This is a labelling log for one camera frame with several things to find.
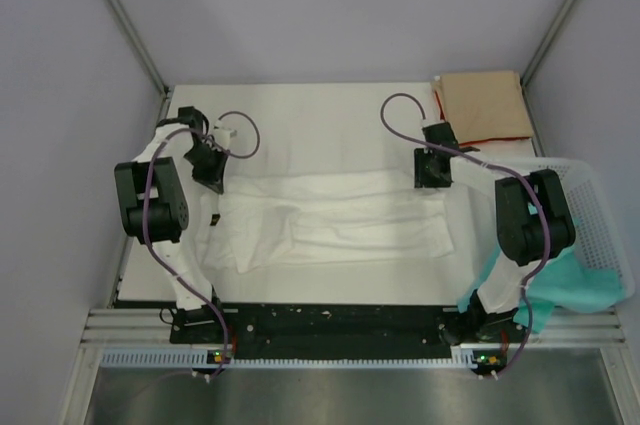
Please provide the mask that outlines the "white printed t shirt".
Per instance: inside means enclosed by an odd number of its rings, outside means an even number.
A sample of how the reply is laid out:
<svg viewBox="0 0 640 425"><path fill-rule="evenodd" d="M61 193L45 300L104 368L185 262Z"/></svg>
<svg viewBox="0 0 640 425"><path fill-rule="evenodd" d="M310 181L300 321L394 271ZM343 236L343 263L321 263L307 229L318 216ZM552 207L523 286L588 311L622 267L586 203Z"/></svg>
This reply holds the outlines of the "white printed t shirt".
<svg viewBox="0 0 640 425"><path fill-rule="evenodd" d="M443 194L400 170L235 176L199 245L207 268L430 260L453 253Z"/></svg>

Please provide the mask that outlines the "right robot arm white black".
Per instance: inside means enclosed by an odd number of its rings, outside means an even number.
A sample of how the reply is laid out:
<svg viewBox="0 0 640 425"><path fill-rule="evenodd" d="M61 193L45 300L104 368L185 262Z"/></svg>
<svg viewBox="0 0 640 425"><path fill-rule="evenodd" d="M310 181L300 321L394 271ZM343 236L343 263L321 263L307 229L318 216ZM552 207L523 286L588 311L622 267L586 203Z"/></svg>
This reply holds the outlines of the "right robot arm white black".
<svg viewBox="0 0 640 425"><path fill-rule="evenodd" d="M545 267L571 247L576 232L559 175L551 169L529 173L493 164L472 148L459 146L447 122L422 129L426 146L414 150L417 188L464 185L490 200L497 256L475 286L467 306L467 329L487 341L516 313L522 294Z"/></svg>

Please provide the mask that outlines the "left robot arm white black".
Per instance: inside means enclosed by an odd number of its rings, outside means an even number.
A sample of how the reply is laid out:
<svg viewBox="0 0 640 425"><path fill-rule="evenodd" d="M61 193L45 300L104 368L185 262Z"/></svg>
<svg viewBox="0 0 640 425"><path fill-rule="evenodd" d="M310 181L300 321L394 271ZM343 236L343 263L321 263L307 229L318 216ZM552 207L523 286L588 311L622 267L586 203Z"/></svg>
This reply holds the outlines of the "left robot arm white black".
<svg viewBox="0 0 640 425"><path fill-rule="evenodd" d="M202 270L197 242L209 237L214 205L224 191L227 156L206 139L209 121L194 107L158 123L146 147L115 166L125 233L147 247L163 268L176 306L199 310L192 329L205 341L226 332L227 319Z"/></svg>

